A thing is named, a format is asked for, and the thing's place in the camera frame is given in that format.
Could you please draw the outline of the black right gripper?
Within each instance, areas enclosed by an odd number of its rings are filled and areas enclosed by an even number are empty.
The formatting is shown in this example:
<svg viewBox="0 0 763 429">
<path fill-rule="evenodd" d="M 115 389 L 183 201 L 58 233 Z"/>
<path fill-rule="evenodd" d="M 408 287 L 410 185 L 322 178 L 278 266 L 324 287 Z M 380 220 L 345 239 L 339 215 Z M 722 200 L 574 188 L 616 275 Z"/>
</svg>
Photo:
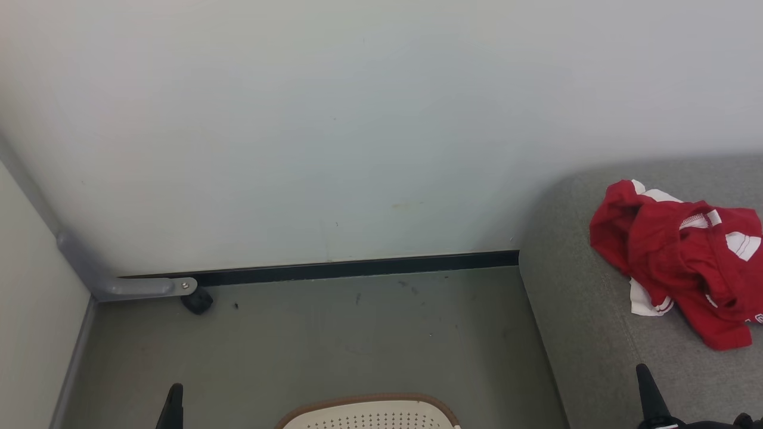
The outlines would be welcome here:
<svg viewBox="0 0 763 429">
<path fill-rule="evenodd" d="M 736 425 L 715 421 L 698 421 L 685 423 L 676 417 L 672 417 L 662 394 L 657 387 L 656 381 L 646 364 L 640 363 L 635 367 L 638 382 L 638 397 L 641 404 L 643 420 L 638 424 L 639 429 L 720 429 L 736 428 Z"/>
</svg>

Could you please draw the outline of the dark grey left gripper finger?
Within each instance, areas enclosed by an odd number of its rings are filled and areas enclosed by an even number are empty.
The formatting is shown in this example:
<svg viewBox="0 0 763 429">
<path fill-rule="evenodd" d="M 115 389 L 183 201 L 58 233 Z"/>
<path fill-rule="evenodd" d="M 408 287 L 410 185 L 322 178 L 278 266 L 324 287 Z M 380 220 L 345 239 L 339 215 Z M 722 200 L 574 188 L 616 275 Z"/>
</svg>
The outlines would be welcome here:
<svg viewBox="0 0 763 429">
<path fill-rule="evenodd" d="M 184 388 L 181 383 L 175 383 L 171 386 L 160 418 L 156 423 L 156 429 L 183 429 L 183 392 Z"/>
</svg>

